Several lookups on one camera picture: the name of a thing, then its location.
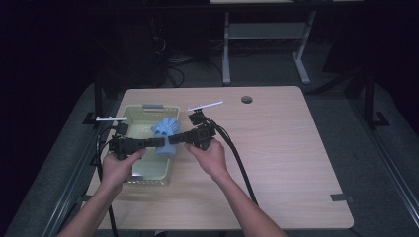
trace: wooden table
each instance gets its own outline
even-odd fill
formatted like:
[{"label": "wooden table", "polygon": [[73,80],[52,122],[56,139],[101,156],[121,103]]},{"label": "wooden table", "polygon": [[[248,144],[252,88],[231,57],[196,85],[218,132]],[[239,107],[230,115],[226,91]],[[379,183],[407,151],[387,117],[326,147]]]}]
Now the wooden table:
[{"label": "wooden table", "polygon": [[[243,96],[253,99],[241,102]],[[298,87],[221,87],[128,90],[125,105],[163,104],[181,108],[182,131],[193,128],[188,107],[224,100],[204,114],[224,127],[236,145],[261,208],[285,229],[350,228],[354,224],[323,143]],[[247,192],[228,146],[228,170]],[[119,229],[240,229],[218,186],[183,145],[165,187],[124,186],[113,202]],[[99,185],[97,175],[88,195]],[[110,229],[109,217],[100,228]]]}]

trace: white stick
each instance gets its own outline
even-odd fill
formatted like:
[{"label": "white stick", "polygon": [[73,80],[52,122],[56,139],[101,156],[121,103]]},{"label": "white stick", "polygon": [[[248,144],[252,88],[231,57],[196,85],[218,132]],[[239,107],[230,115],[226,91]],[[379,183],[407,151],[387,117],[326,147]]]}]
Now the white stick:
[{"label": "white stick", "polygon": [[96,121],[120,121],[120,120],[127,120],[127,118],[126,117],[123,117],[123,118],[112,118],[112,117],[99,118],[99,117],[96,117]]},{"label": "white stick", "polygon": [[211,107],[211,106],[221,105],[222,103],[224,103],[224,101],[220,100],[219,102],[215,102],[215,103],[208,104],[208,105],[199,105],[198,107],[195,107],[195,108],[189,108],[188,107],[188,112],[203,109],[203,108],[207,108],[207,107]]}]

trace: hole in table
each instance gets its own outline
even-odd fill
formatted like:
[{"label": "hole in table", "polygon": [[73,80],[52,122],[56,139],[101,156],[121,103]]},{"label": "hole in table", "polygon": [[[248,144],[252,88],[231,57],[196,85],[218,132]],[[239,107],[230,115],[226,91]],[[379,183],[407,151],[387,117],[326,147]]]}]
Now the hole in table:
[{"label": "hole in table", "polygon": [[243,102],[244,104],[250,104],[253,102],[253,98],[249,96],[244,96],[241,98],[241,102]]}]

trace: blue glove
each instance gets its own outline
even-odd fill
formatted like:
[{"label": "blue glove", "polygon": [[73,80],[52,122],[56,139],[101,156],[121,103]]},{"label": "blue glove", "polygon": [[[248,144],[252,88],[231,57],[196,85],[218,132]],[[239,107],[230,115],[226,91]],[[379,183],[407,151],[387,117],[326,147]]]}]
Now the blue glove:
[{"label": "blue glove", "polygon": [[169,143],[169,136],[177,134],[181,126],[176,118],[164,118],[161,122],[151,127],[155,138],[164,137],[164,146],[156,148],[158,155],[176,155],[177,146]]}]

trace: dark background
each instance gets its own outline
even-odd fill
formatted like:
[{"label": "dark background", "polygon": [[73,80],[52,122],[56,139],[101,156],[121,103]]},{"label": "dark background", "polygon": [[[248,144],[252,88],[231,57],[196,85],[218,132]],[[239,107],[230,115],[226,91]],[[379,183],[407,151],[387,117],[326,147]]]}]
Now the dark background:
[{"label": "dark background", "polygon": [[[311,38],[327,36],[333,40],[330,63],[325,67],[328,71],[345,73],[357,65],[371,69],[418,132],[418,9],[401,2],[367,3],[364,10],[352,14],[320,11]],[[152,47],[150,36],[158,34],[182,50],[194,51],[200,43],[222,35],[222,27],[219,32],[215,25],[222,21],[214,18],[218,14],[166,13],[160,15],[162,25],[150,31],[146,24],[149,15],[145,13],[128,20],[124,14],[94,14],[94,6],[82,1],[9,0],[3,1],[0,9],[3,234],[77,99],[98,74],[113,71],[114,76],[107,74],[108,79],[115,79],[117,84],[112,79],[105,83],[110,96],[128,87],[158,87],[164,81],[159,58],[153,56],[152,48],[144,50],[135,42]],[[142,35],[129,32],[132,28],[126,26],[132,21],[140,23],[136,29]],[[184,37],[188,32],[196,35],[194,41]],[[151,64],[128,72],[103,51],[97,40],[128,65],[144,61],[127,53],[127,48],[144,50],[141,55],[151,52],[147,57]],[[124,78],[134,78],[135,83]]]}]

